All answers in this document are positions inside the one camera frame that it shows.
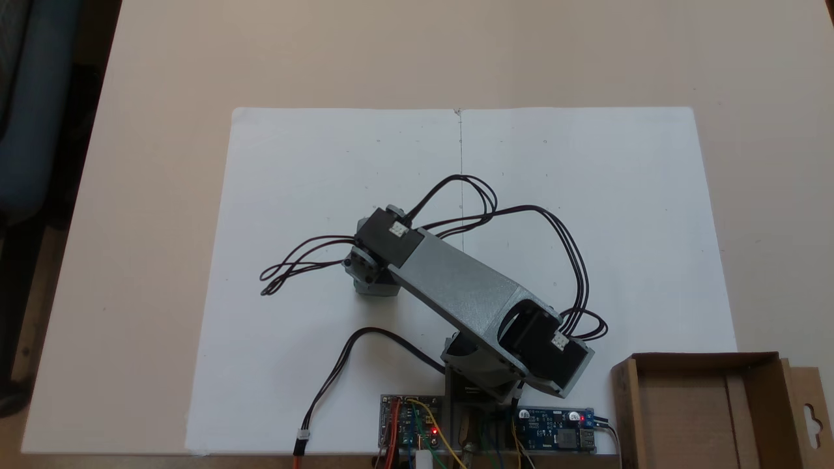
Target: red wire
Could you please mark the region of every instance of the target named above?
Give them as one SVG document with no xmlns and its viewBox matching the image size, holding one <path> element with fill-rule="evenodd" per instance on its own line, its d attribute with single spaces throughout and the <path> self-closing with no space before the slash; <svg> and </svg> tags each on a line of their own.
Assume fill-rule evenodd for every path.
<svg viewBox="0 0 834 469">
<path fill-rule="evenodd" d="M 391 402 L 391 440 L 388 447 L 388 454 L 385 456 L 385 468 L 391 469 L 394 465 L 394 452 L 397 451 L 397 426 L 399 425 L 399 399 Z"/>
</svg>

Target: blue chair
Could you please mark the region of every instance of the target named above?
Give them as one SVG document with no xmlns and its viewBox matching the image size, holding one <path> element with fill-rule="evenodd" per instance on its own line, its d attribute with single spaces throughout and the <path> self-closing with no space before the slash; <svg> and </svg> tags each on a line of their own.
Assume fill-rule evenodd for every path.
<svg viewBox="0 0 834 469">
<path fill-rule="evenodd" d="M 0 416 L 28 402 L 11 382 L 43 236 L 82 0 L 0 0 Z"/>
</svg>

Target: brown cardboard box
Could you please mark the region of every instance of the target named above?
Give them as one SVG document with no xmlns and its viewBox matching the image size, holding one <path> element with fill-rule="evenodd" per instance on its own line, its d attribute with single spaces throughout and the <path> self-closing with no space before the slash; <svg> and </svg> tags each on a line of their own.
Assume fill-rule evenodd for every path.
<svg viewBox="0 0 834 469">
<path fill-rule="evenodd" d="M 626 469 L 834 467 L 817 368 L 776 352 L 638 353 L 611 374 Z M 805 405 L 821 425 L 817 448 Z"/>
</svg>

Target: robotic arm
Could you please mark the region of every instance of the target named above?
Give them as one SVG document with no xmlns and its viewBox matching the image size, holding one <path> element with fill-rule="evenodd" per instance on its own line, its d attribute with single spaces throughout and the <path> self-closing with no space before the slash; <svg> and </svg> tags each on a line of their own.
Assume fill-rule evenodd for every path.
<svg viewBox="0 0 834 469">
<path fill-rule="evenodd" d="M 405 288 L 459 333 L 441 358 L 493 396 L 520 381 L 565 397 L 594 351 L 559 329 L 564 321 L 525 287 L 457 250 L 426 229 L 411 229 L 393 205 L 359 221 L 342 261 L 361 295 L 396 296 Z"/>
</svg>

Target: table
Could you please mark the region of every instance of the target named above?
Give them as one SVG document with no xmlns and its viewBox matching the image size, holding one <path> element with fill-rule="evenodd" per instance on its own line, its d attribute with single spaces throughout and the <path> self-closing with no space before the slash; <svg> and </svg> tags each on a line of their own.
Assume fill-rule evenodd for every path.
<svg viewBox="0 0 834 469">
<path fill-rule="evenodd" d="M 184 453 L 240 106 L 692 106 L 740 350 L 834 345 L 822 0 L 125 0 L 24 451 Z"/>
</svg>

